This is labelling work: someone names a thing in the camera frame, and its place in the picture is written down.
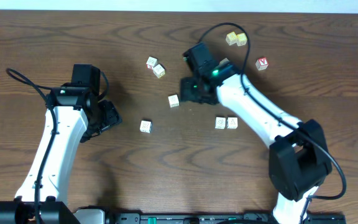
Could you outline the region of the white block with bug drawing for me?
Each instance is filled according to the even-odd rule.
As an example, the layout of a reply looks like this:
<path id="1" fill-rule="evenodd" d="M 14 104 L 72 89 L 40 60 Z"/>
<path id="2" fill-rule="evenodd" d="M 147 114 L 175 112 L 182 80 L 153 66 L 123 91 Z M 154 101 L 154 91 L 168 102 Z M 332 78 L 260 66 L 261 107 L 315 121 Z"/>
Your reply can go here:
<path id="1" fill-rule="evenodd" d="M 227 129 L 237 129 L 238 119 L 236 117 L 227 118 Z"/>

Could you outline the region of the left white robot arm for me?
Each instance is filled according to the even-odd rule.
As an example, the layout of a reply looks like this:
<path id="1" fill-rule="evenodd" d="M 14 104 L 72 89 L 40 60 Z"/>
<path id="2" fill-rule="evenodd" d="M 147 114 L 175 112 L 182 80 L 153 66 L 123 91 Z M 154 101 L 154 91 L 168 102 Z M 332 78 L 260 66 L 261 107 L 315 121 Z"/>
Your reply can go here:
<path id="1" fill-rule="evenodd" d="M 112 223 L 108 212 L 67 207 L 71 170 L 79 144 L 121 123 L 112 102 L 89 87 L 61 86 L 47 96 L 42 139 L 14 200 L 0 201 L 0 223 Z"/>

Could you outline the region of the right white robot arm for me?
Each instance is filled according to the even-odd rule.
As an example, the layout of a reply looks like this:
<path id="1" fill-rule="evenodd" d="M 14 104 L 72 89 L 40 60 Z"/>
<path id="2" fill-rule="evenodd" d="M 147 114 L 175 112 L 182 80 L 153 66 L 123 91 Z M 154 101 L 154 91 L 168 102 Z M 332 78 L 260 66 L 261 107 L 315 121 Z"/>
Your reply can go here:
<path id="1" fill-rule="evenodd" d="M 333 170 L 320 124 L 281 110 L 230 62 L 190 68 L 193 75 L 180 80 L 181 100 L 220 103 L 242 119 L 269 149 L 268 175 L 278 191 L 273 222 L 305 221 L 318 187 Z"/>

